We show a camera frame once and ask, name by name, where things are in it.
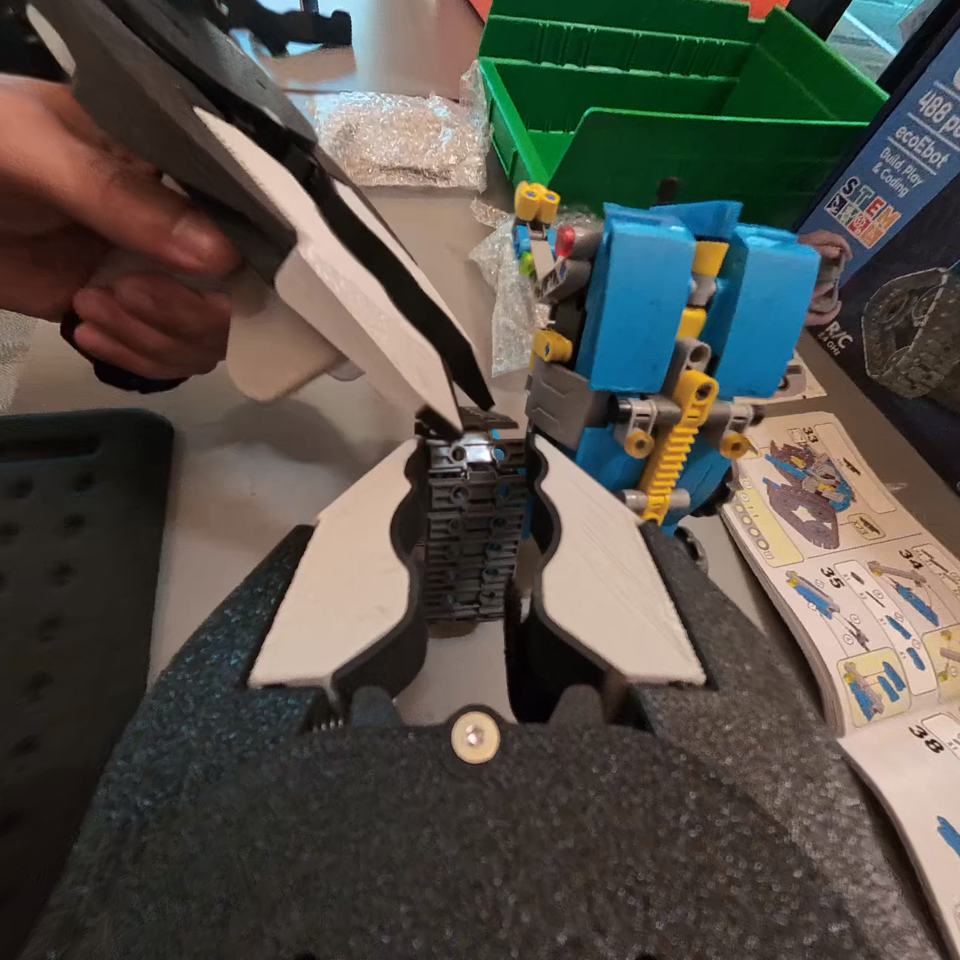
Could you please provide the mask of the grey desk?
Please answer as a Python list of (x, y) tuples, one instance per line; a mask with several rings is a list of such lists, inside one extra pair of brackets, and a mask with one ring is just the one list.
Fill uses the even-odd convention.
[[(469, 260), (487, 234), (474, 221), (475, 192), (452, 188), (374, 188), (369, 197), (461, 317), (478, 350), (490, 351), (493, 294)], [(11, 412), (143, 407), (175, 427), (174, 481), (164, 534), (151, 638), (150, 684), (222, 597), (295, 525), (319, 510), (390, 453), (409, 423), (366, 381), (322, 378), (282, 402), (261, 405), (234, 387), (226, 364), (182, 387), (130, 395), (96, 381), (89, 363), (40, 319), (18, 372)], [(806, 356), (877, 473), (958, 556), (958, 497), (815, 344)], [(702, 537), (718, 588), (785, 651), (786, 628), (758, 586), (722, 520), (688, 524)], [(507, 698), (502, 628), (485, 623), (431, 639), (423, 671), (398, 700), (404, 720), (426, 724), (467, 704), (487, 704), (513, 720)]]

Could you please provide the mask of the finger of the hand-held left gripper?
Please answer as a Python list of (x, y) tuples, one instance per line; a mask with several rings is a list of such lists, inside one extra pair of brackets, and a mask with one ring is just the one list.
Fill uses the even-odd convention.
[(318, 146), (290, 146), (285, 160), (340, 245), (375, 279), (407, 325), (430, 345), (453, 385), (482, 410), (491, 410), (495, 402), (473, 341), (390, 225)]
[(353, 365), (438, 434), (460, 435), (457, 396), (441, 361), (340, 245), (294, 174), (236, 126), (198, 107), (195, 113), (294, 231), (272, 280), (248, 270), (234, 282), (225, 363), (236, 387), (271, 402), (324, 375), (354, 378), (345, 370)]

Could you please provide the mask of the black perforated pad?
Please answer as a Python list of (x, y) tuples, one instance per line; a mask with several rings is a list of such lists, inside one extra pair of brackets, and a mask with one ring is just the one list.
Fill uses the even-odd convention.
[(46, 897), (146, 687), (174, 428), (2, 417), (2, 910)]

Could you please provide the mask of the black plastic bracket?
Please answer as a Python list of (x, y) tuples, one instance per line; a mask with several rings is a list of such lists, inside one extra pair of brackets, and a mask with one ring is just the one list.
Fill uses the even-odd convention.
[(307, 1), (283, 12), (258, 1), (222, 1), (216, 5), (226, 30), (246, 31), (273, 56), (287, 55), (291, 43), (331, 49), (353, 46), (352, 18), (342, 9), (325, 15), (318, 2)]

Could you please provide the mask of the neighbouring grey table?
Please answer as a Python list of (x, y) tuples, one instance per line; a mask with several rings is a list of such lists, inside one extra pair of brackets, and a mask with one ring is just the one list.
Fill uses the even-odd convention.
[(351, 49), (267, 57), (263, 64), (289, 92), (374, 91), (460, 97), (482, 34), (473, 8), (461, 1), (319, 2), (352, 23)]

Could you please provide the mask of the instruction booklet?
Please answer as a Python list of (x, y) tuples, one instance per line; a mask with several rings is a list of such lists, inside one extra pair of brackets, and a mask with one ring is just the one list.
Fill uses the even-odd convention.
[(722, 516), (958, 954), (958, 559), (824, 412), (751, 430)]

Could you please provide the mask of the person's left hand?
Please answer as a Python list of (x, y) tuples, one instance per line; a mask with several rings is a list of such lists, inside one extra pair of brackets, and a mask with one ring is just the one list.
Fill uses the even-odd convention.
[(182, 382), (226, 357), (234, 245), (97, 126), (70, 87), (1, 78), (1, 306), (61, 325), (88, 362)]

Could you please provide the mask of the blue toy robot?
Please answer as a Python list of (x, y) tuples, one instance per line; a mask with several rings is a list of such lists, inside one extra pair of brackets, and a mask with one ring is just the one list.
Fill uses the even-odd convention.
[(527, 440), (545, 438), (638, 521), (681, 521), (729, 497), (748, 431), (782, 387), (831, 286), (825, 248), (741, 220), (742, 203), (559, 222), (560, 195), (514, 189), (511, 242), (547, 309), (527, 377)]

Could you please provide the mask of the green plastic bin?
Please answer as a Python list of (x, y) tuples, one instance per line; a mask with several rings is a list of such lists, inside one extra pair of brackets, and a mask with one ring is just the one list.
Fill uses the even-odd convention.
[(887, 94), (786, 9), (498, 1), (479, 44), (491, 145), (561, 201), (737, 201), (789, 229)]

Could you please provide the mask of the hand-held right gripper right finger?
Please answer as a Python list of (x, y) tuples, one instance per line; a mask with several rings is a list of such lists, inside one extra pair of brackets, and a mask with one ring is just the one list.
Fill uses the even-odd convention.
[(631, 684), (707, 680), (637, 516), (546, 437), (533, 438), (534, 482), (552, 522), (535, 598), (595, 666)]

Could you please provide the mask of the dark blue robot kit box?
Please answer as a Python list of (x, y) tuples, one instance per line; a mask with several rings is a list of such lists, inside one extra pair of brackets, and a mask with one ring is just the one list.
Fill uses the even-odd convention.
[(812, 334), (957, 494), (958, 2), (939, 2), (885, 71), (890, 96), (799, 230), (849, 249)]

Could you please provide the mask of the bubble wrap bag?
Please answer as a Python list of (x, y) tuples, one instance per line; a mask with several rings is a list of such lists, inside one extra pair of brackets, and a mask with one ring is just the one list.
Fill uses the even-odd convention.
[(547, 308), (534, 297), (535, 278), (521, 272), (515, 257), (512, 216), (477, 197), (470, 211), (474, 221), (487, 229), (467, 257), (493, 293), (490, 372), (497, 378), (528, 368), (534, 336), (546, 323)]
[(357, 186), (486, 190), (492, 134), (478, 60), (462, 74), (458, 100), (322, 93), (308, 116), (321, 150)]

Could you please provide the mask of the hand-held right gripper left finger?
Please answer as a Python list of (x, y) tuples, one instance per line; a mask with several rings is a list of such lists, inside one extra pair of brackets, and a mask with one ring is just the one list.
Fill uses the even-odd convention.
[(346, 690), (350, 674), (400, 626), (411, 573), (391, 531), (413, 490), (411, 438), (323, 508), (251, 667), (248, 686)]

